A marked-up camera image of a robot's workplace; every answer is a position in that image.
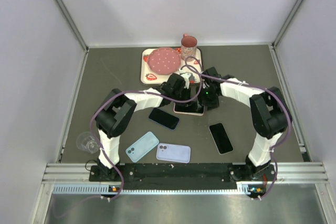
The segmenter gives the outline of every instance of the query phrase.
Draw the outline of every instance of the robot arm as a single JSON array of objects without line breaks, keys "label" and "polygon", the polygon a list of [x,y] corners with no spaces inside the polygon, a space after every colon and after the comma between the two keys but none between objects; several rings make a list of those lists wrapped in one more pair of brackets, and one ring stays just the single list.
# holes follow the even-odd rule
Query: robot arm
[{"label": "robot arm", "polygon": [[[260,89],[243,86],[244,82],[237,80],[233,76],[221,77],[213,67],[207,69],[204,73],[209,76],[241,83],[241,85],[228,82],[220,83],[205,78],[198,98],[200,103],[205,105],[208,110],[219,106],[219,95],[235,99],[251,108],[253,125],[257,134],[253,148],[246,157],[246,172],[249,173],[251,177],[257,177],[258,173],[268,167],[270,163],[270,147],[277,143],[287,128],[284,112],[273,97]],[[143,91],[143,93],[127,93],[119,96],[108,104],[98,114],[96,122],[100,141],[111,161],[114,164],[119,162],[118,149],[120,135],[127,128],[133,112],[146,108],[157,108],[170,103],[167,99],[157,95],[147,94],[147,92],[162,94],[177,100],[186,100],[183,96],[185,93],[188,93],[185,92],[188,88],[189,82],[186,76],[183,76],[183,74],[172,74],[168,81],[162,83],[158,88],[150,88]],[[286,107],[280,90],[275,87],[269,90],[272,91]],[[118,89],[112,90],[103,104],[120,92]],[[99,162],[103,165],[103,170],[108,174],[112,166],[102,152],[99,155]]]},{"label": "robot arm", "polygon": [[[170,103],[158,95],[148,94],[157,93],[177,100],[183,99],[183,91],[188,90],[189,80],[184,74],[172,74],[167,82],[162,83],[156,89],[150,88],[143,93],[127,93],[119,96],[108,104],[96,117],[100,141],[106,155],[110,160],[117,164],[119,162],[119,139],[120,135],[127,128],[131,117],[135,111],[146,108],[158,108]],[[120,93],[119,89],[113,89],[105,98],[102,104],[114,95]],[[103,165],[102,169],[106,174],[112,168],[103,152],[99,154],[99,162]]]},{"label": "robot arm", "polygon": [[[271,160],[270,148],[277,143],[287,129],[286,116],[277,101],[263,90],[243,86],[246,82],[239,81],[233,76],[221,77],[213,67],[207,69],[205,73],[209,76],[240,83],[238,85],[228,82],[219,83],[205,78],[205,88],[201,97],[203,98],[203,104],[205,106],[210,105],[212,109],[219,106],[217,100],[219,95],[235,99],[251,108],[253,126],[257,134],[253,148],[246,157],[246,166],[251,176],[255,177],[258,172],[269,165]],[[268,90],[280,99],[289,113],[281,91],[276,87]]]}]

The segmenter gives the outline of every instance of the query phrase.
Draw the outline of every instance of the white tray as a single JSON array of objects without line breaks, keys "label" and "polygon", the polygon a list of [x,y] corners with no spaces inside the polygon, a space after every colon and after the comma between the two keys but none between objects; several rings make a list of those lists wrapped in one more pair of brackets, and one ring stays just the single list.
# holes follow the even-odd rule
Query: white tray
[{"label": "white tray", "polygon": [[[143,84],[146,84],[146,85],[161,84],[164,81],[168,81],[168,78],[170,76],[170,74],[166,75],[166,76],[156,74],[149,68],[149,66],[146,62],[146,56],[149,55],[155,49],[156,48],[149,48],[149,49],[146,49],[144,52],[142,52],[140,80]],[[195,58],[198,59],[200,61],[200,63],[202,64],[201,51],[198,48],[196,50]],[[199,72],[201,72],[201,67],[199,66],[197,61],[194,61],[194,60],[193,61],[188,61],[188,64],[194,66]],[[181,66],[183,66],[183,65],[184,65],[184,60],[181,60]],[[190,77],[189,77],[189,81],[190,81],[191,84],[192,83],[199,83],[199,76],[197,74],[192,73],[186,67],[183,68],[183,70],[185,72],[189,72],[191,74]]]}]

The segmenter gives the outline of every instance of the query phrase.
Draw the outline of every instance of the pink plate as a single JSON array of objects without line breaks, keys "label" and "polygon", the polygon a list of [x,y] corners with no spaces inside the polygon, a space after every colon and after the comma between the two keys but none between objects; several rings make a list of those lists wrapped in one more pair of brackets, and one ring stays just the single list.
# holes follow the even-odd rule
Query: pink plate
[{"label": "pink plate", "polygon": [[173,48],[161,47],[148,55],[148,66],[157,74],[167,75],[181,66],[181,56]]}]

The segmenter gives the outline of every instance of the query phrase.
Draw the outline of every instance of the smartphone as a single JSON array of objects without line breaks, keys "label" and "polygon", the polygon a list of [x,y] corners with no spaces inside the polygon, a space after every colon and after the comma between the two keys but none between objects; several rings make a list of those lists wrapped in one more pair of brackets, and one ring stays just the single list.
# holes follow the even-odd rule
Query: smartphone
[{"label": "smartphone", "polygon": [[226,134],[223,124],[217,123],[211,125],[209,126],[209,129],[220,154],[233,151],[233,147],[228,135]]},{"label": "smartphone", "polygon": [[189,163],[190,152],[189,146],[160,143],[156,150],[156,158],[168,162]]},{"label": "smartphone", "polygon": [[152,110],[148,118],[162,126],[167,127],[170,130],[174,130],[180,120],[179,118],[157,108]]},{"label": "smartphone", "polygon": [[192,101],[191,105],[187,107],[174,103],[174,112],[177,114],[204,115],[204,106],[201,106],[197,101]]}]

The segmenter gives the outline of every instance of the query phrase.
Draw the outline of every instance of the gray work surface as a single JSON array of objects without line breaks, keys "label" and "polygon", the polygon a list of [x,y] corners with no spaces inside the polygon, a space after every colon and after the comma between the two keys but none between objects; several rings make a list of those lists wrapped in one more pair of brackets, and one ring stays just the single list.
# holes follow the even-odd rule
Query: gray work surface
[{"label": "gray work surface", "polygon": [[261,202],[246,195],[123,195],[77,206],[87,197],[53,195],[54,213],[49,207],[45,224],[327,224],[315,185],[276,185]]},{"label": "gray work surface", "polygon": [[[83,73],[74,114],[66,141],[62,163],[85,163],[97,158],[76,147],[79,134],[89,131],[89,121],[108,93],[119,88],[145,90],[140,81],[141,53],[145,48],[90,49]],[[216,67],[222,76],[232,74],[241,81],[264,87],[280,83],[266,45],[261,46],[206,46],[200,47],[204,69]],[[191,163],[244,162],[251,150],[256,132],[250,109],[230,98],[220,98],[220,107],[203,116],[182,115],[173,112],[173,103],[162,110],[180,118],[174,131],[148,119],[152,109],[134,113],[126,131],[120,137],[120,162],[130,163],[125,150],[146,132],[151,131],[161,143],[191,147]],[[234,150],[220,155],[212,139],[209,126],[223,123]],[[139,163],[165,163],[156,159],[156,148],[139,160]],[[302,162],[294,131],[291,137],[275,151],[279,162]]]}]

